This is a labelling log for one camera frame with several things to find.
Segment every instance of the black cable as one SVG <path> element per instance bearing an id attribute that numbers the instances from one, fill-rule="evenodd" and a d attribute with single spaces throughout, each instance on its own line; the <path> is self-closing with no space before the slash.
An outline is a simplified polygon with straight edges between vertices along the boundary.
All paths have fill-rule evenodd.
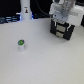
<path id="1" fill-rule="evenodd" d="M 39 10 L 40 10 L 43 14 L 45 14 L 45 15 L 47 15 L 47 16 L 50 16 L 48 13 L 45 13 L 45 12 L 40 8 L 40 6 L 39 6 L 37 0 L 36 0 L 36 3 L 37 3 L 37 6 L 38 6 Z"/>

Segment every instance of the green object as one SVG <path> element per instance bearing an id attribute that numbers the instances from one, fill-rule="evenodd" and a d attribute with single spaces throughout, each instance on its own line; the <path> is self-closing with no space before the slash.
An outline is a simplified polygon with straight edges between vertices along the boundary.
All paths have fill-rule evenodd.
<path id="1" fill-rule="evenodd" d="M 23 44 L 24 44 L 24 40 L 18 41 L 18 45 L 23 45 Z"/>

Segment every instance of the white robot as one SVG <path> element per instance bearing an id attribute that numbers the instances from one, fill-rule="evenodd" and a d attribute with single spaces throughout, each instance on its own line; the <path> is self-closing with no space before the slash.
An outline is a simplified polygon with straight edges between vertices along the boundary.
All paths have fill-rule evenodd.
<path id="1" fill-rule="evenodd" d="M 84 15 L 83 8 L 75 5 L 75 2 L 76 0 L 53 0 L 49 12 L 51 33 L 67 40 L 71 38 L 74 27 L 81 24 Z M 21 9 L 23 20 L 32 18 L 30 0 L 21 0 Z"/>

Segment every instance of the tabletop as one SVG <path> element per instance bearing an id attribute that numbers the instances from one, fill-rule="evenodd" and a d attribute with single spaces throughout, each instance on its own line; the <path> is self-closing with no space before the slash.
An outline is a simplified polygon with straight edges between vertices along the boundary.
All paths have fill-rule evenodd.
<path id="1" fill-rule="evenodd" d="M 67 41 L 50 33 L 50 19 L 0 24 L 0 84 L 84 84 L 84 27 Z"/>

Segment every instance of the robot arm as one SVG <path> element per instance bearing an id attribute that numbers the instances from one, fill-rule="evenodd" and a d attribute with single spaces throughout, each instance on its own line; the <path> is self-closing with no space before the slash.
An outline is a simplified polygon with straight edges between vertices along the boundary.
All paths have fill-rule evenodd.
<path id="1" fill-rule="evenodd" d="M 58 37 L 70 40 L 75 26 L 81 24 L 83 8 L 75 0 L 53 0 L 50 8 L 51 30 Z"/>

